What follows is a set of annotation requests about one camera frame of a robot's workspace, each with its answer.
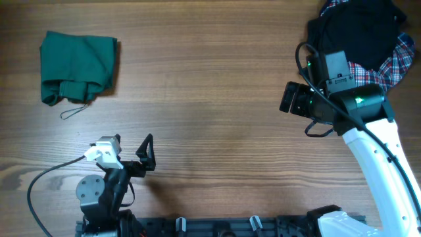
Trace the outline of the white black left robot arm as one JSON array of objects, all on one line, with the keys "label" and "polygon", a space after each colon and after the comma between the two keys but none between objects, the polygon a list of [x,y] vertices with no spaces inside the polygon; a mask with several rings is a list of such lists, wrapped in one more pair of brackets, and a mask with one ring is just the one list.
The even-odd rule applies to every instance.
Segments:
[{"label": "white black left robot arm", "polygon": [[128,209],[123,199],[134,191],[132,178],[143,178],[156,167],[153,135],[148,134],[136,151],[137,161],[122,161],[119,153],[121,137],[103,136],[84,153],[88,161],[105,172],[93,174],[77,185],[76,196],[83,216],[78,236],[146,236],[147,231]]}]

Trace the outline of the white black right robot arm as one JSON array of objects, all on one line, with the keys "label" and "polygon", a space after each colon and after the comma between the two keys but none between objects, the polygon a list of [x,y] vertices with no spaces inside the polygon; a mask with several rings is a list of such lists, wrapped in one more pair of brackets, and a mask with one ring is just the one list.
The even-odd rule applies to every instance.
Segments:
[{"label": "white black right robot arm", "polygon": [[288,82],[280,110],[329,124],[357,160],[378,208],[382,229],[351,218],[331,205],[308,212],[309,236],[419,236],[420,188],[405,157],[385,92],[357,86],[343,51],[320,53],[311,45],[304,84]]}]

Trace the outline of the green cloth drawstring bag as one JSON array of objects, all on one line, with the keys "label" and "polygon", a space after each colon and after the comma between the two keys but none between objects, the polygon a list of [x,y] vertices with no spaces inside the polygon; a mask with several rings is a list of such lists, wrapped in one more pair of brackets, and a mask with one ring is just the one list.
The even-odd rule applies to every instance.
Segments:
[{"label": "green cloth drawstring bag", "polygon": [[66,120],[114,86],[118,40],[110,36],[74,36],[48,31],[39,47],[41,102],[54,106],[60,100],[80,103],[63,111]]}]

